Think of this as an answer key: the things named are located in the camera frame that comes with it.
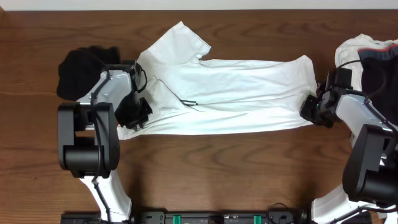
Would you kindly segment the white robot print t-shirt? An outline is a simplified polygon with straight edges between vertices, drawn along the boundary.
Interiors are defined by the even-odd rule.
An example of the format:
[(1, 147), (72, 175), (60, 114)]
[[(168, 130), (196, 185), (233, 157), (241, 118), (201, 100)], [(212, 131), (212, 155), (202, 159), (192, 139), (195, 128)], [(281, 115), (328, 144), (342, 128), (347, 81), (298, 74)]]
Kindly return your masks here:
[(299, 111), (317, 87), (310, 58), (205, 60), (210, 49), (178, 23), (143, 51), (138, 58), (147, 74), (142, 96), (152, 113), (142, 128), (119, 126), (119, 138), (254, 133), (307, 125)]

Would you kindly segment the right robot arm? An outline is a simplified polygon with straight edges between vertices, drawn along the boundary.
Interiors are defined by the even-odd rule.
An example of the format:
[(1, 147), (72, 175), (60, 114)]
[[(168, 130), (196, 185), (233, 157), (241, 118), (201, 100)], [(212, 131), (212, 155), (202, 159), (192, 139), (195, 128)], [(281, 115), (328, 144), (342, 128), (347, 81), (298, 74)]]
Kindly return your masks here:
[(300, 116), (325, 127), (343, 122), (351, 131), (351, 154), (342, 183), (316, 198), (309, 223), (364, 223), (368, 212), (397, 223), (397, 128), (369, 97), (351, 86), (352, 71), (329, 72), (317, 96), (308, 95)]

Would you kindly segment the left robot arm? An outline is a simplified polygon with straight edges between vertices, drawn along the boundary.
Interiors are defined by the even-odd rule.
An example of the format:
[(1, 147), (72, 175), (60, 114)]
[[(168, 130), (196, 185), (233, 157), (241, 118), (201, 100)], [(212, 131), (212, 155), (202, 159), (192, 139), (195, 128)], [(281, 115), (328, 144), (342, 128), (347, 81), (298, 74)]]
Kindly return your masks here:
[(117, 129), (137, 131), (148, 122), (152, 109), (140, 96), (146, 85), (146, 72), (135, 60), (106, 64), (84, 97), (58, 107), (60, 167), (88, 187), (100, 209), (65, 213), (61, 223), (133, 223), (132, 200), (117, 171), (121, 151)]

